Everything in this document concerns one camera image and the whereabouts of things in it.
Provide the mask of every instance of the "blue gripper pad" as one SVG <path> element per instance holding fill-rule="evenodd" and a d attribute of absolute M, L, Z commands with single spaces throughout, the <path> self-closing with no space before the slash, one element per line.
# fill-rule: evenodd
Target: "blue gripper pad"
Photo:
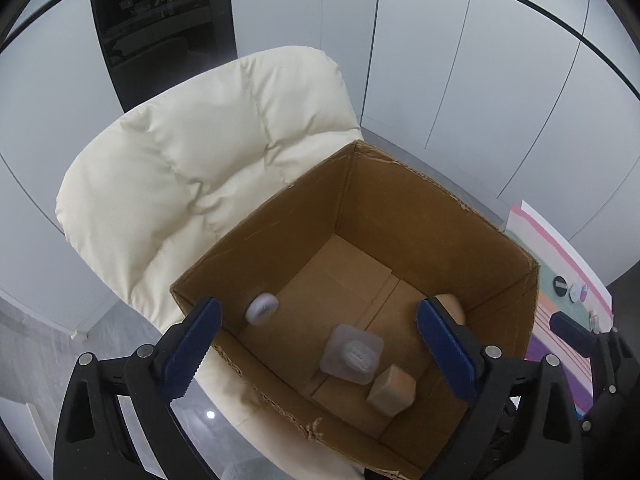
<path fill-rule="evenodd" d="M 476 369 L 429 300 L 418 305 L 418 332 L 457 399 L 476 402 Z"/>
<path fill-rule="evenodd" d="M 549 328 L 560 339 L 585 359 L 591 357 L 596 348 L 596 335 L 571 319 L 564 312 L 556 312 L 549 318 Z"/>
<path fill-rule="evenodd" d="M 172 353 L 164 360 L 162 368 L 157 373 L 158 389 L 164 402 L 171 402 L 182 397 L 189 384 L 193 380 L 204 355 L 209 350 L 213 339 L 222 326 L 222 306 L 215 298 L 207 298 L 206 304 L 198 304 L 194 310 L 199 312 L 194 317 L 187 316 L 182 322 L 188 324 L 186 330 L 183 326 L 174 325 L 177 331 L 184 332 L 178 341 L 171 341 Z M 169 336 L 169 331 L 162 337 Z"/>

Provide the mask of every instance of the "tufted upholstery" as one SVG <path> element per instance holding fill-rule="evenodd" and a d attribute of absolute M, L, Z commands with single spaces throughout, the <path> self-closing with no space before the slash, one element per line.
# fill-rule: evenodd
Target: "tufted upholstery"
<path fill-rule="evenodd" d="M 56 215 L 100 278 L 161 332 L 183 319 L 169 286 L 274 193 L 360 130 L 337 65 L 283 47 L 200 74 L 130 110 L 66 172 Z M 300 479 L 351 463 L 263 406 L 210 351 L 196 378 L 267 458 Z"/>

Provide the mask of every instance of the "cardboard box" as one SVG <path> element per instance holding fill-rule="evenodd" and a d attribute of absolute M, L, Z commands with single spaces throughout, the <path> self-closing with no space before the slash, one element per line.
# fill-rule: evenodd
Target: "cardboard box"
<path fill-rule="evenodd" d="M 244 311 L 280 299 L 261 327 Z M 418 479 L 462 418 L 415 326 L 425 296 L 452 293 L 484 344 L 523 357 L 538 264 L 438 184 L 364 142 L 345 146 L 273 196 L 174 285 L 184 312 L 203 296 L 223 305 L 214 348 L 308 439 L 392 478 Z M 385 340 L 376 374 L 396 364 L 417 381 L 394 418 L 366 403 L 370 384 L 318 370 L 333 328 Z"/>

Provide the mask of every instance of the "black glass panel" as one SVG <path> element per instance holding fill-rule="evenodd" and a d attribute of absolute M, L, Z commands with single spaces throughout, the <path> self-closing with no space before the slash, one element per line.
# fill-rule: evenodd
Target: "black glass panel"
<path fill-rule="evenodd" d="M 231 0 L 91 0 L 124 110 L 235 59 Z"/>

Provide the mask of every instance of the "silver screw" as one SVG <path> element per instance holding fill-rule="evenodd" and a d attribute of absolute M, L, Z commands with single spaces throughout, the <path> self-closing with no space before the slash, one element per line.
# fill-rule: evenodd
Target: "silver screw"
<path fill-rule="evenodd" d="M 94 356 L 92 356 L 91 354 L 89 354 L 89 352 L 87 352 L 86 354 L 82 354 L 78 358 L 78 364 L 80 366 L 87 366 L 92 361 L 93 358 Z"/>
<path fill-rule="evenodd" d="M 502 350 L 500 350 L 496 345 L 489 345 L 484 349 L 484 353 L 487 354 L 491 359 L 497 359 L 502 356 Z"/>
<path fill-rule="evenodd" d="M 138 354 L 138 357 L 149 357 L 153 352 L 153 345 L 142 345 L 136 350 L 136 354 Z"/>
<path fill-rule="evenodd" d="M 556 355 L 548 354 L 545 359 L 551 366 L 558 366 L 560 364 L 560 359 L 558 359 L 558 356 Z"/>

